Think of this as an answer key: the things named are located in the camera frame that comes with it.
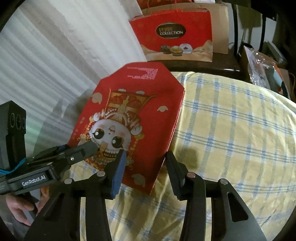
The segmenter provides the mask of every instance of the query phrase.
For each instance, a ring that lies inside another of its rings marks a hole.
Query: blue gripper pad
[[[112,180],[112,189],[111,189],[110,194],[113,199],[119,193],[119,189],[120,189],[120,185],[122,182],[125,168],[126,168],[126,151],[123,151],[121,158],[119,160],[117,170],[116,170],[113,180]]]

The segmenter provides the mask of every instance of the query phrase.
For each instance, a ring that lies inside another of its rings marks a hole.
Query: ferrero collection logo
[[[166,39],[176,39],[184,36],[186,29],[178,23],[163,23],[157,27],[156,33]]]

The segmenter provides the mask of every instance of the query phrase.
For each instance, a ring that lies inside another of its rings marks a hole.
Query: blue rubber band
[[[0,174],[2,174],[2,175],[8,175],[10,173],[13,173],[16,169],[18,169],[21,165],[23,165],[26,162],[26,159],[27,158],[25,157],[23,160],[21,160],[18,163],[18,165],[12,171],[6,171],[6,170],[3,170],[3,169],[0,169]]]

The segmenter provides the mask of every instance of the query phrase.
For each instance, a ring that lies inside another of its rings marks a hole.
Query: cartoon face
[[[90,129],[91,140],[106,158],[115,158],[120,149],[128,151],[131,142],[130,131],[115,120],[98,120]]]

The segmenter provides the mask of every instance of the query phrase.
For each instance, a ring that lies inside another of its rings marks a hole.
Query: red paper bag
[[[133,18],[130,24],[148,61],[212,62],[212,23],[207,9],[159,11]]]
[[[171,142],[184,88],[158,62],[127,64],[100,81],[69,141],[93,141],[98,153],[86,162],[98,170],[127,151],[123,183],[150,194]]]

